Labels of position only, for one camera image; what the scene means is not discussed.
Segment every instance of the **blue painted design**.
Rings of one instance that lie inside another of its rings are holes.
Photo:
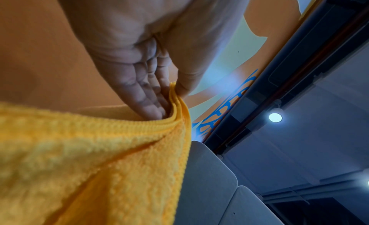
[[[236,98],[236,97],[238,97],[238,99],[239,98],[241,98],[241,96],[242,96],[242,94],[243,94],[243,92],[245,92],[249,87],[246,87],[246,88],[243,88],[242,90],[240,90],[240,88],[242,88],[242,86],[244,85],[244,84],[246,84],[247,82],[249,82],[249,81],[254,81],[254,80],[256,80],[256,76],[253,76],[255,73],[256,73],[256,71],[257,71],[257,69],[237,88],[237,89],[235,89],[231,94],[230,94],[230,96],[228,96],[225,100],[224,100],[224,102],[221,104],[221,105],[219,105],[216,109],[215,109],[215,111],[213,111],[208,117],[206,117],[202,122],[204,122],[204,121],[206,121],[207,119],[209,119],[210,117],[212,117],[212,116],[214,116],[214,115],[217,115],[218,116],[218,118],[217,119],[215,119],[215,120],[213,120],[213,121],[211,121],[211,122],[207,122],[207,123],[201,123],[197,128],[196,128],[196,130],[193,130],[193,132],[196,134],[195,135],[195,137],[199,137],[199,136],[205,136],[209,131],[209,129],[207,128],[206,130],[204,130],[204,131],[200,131],[200,129],[202,128],[202,127],[205,127],[205,126],[210,126],[210,132],[211,131],[213,131],[214,130],[214,128],[218,125],[215,125],[215,123],[217,123],[218,121],[220,121],[220,120],[222,120],[224,117],[225,117],[225,115],[228,113],[228,111],[236,104],[236,102],[235,103],[233,103],[233,105],[231,105],[231,101],[234,99],[234,98]],[[224,112],[224,113],[222,113],[221,112],[221,110],[224,108],[224,107],[227,107],[227,110]],[[197,123],[192,123],[192,127],[195,127],[197,124],[198,124],[199,122],[197,122]]]

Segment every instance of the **ceiling light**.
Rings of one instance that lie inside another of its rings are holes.
[[[269,120],[278,123],[281,122],[283,119],[283,110],[280,108],[274,108],[270,111]]]

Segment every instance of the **microfiber cloth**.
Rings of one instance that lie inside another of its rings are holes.
[[[171,85],[169,118],[126,106],[84,115],[0,103],[2,225],[172,224],[191,145]]]

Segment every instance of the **gray cushion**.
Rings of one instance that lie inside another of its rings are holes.
[[[283,225],[245,186],[239,186],[219,225]]]
[[[236,176],[201,142],[192,142],[175,225],[218,225],[236,191]]]

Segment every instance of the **human hand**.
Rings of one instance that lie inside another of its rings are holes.
[[[59,2],[111,88],[140,116],[158,120],[170,109],[171,61],[184,97],[230,40],[248,0]]]

